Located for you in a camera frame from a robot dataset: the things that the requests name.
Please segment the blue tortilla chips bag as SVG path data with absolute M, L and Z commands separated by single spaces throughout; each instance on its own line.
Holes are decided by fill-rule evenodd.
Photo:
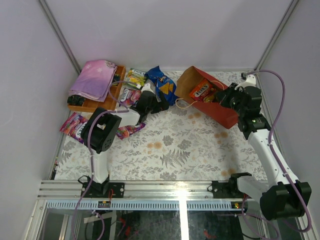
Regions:
M 176 103 L 176 99 L 178 98 L 175 95 L 177 86 L 171 78 L 161 71 L 159 66 L 148 70 L 144 74 L 144 77 L 154 84 L 156 93 L 159 97 L 163 94 L 170 106 L 173 106 Z

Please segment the green Fox's candy bag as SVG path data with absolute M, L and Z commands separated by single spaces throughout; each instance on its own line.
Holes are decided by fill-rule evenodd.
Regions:
M 131 68 L 125 77 L 125 81 L 127 81 L 127 84 L 130 86 L 141 88 L 146 82 L 145 74 L 145 71 Z

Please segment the red paper bag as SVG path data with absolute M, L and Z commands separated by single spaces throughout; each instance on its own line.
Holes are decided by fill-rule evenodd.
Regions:
M 218 90 L 227 89 L 227 85 L 209 75 L 208 73 L 191 66 L 183 72 L 177 80 L 176 90 L 174 94 L 191 104 L 193 107 L 214 119 L 221 126 L 230 129 L 238 122 L 237 113 L 230 109 L 222 107 L 218 102 L 195 102 L 189 95 L 191 91 L 203 80 L 208 80 Z

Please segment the wooden organizer tray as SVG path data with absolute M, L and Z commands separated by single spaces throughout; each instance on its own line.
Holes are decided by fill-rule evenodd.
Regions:
M 118 65 L 115 74 L 119 75 L 120 80 L 123 81 L 126 75 L 126 67 L 123 65 Z M 113 97 L 118 99 L 121 92 L 122 85 L 123 85 L 122 83 L 118 83 L 117 85 L 113 85 L 110 87 L 110 92 Z M 99 108 L 99 107 L 104 108 L 106 110 L 113 111 L 116 108 L 117 102 L 112 98 L 112 96 L 108 93 L 104 102 L 85 99 L 82 106 L 75 106 L 70 104 L 68 104 L 67 106 L 71 111 L 75 111 L 75 112 L 93 113 L 96 110 L 96 108 Z

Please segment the purple Fox's candy bag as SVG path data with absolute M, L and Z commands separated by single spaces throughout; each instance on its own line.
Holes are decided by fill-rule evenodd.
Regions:
M 81 133 L 83 128 L 86 126 L 87 122 L 87 118 L 74 112 L 64 122 L 59 131 L 83 144 L 84 140 L 81 138 Z

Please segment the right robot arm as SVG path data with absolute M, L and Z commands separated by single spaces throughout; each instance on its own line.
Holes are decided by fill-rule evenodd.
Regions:
M 237 113 L 238 128 L 256 152 L 268 181 L 263 184 L 247 172 L 233 174 L 227 188 L 229 194 L 236 198 L 246 194 L 257 201 L 269 221 L 304 216 L 312 189 L 291 171 L 275 144 L 271 126 L 261 114 L 261 90 L 254 85 L 238 87 L 233 83 L 218 92 L 216 100 Z

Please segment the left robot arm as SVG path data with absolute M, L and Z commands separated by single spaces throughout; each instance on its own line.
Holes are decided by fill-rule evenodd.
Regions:
M 114 142 L 117 131 L 121 127 L 138 126 L 149 114 L 155 114 L 169 108 L 165 94 L 156 94 L 145 90 L 139 100 L 125 110 L 106 110 L 96 108 L 82 129 L 80 137 L 90 152 L 90 181 L 94 182 L 92 191 L 98 197 L 105 197 L 110 190 L 106 182 L 109 178 L 107 167 L 107 151 Z

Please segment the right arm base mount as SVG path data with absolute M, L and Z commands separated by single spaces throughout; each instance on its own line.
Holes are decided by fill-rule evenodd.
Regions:
M 212 181 L 211 188 L 214 199 L 242 199 L 244 197 L 237 185 L 228 181 Z

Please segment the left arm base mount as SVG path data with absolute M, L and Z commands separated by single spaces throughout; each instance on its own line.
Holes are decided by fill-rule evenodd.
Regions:
M 110 182 L 108 179 L 103 183 L 93 181 L 84 195 L 85 198 L 123 198 L 125 192 L 124 182 Z

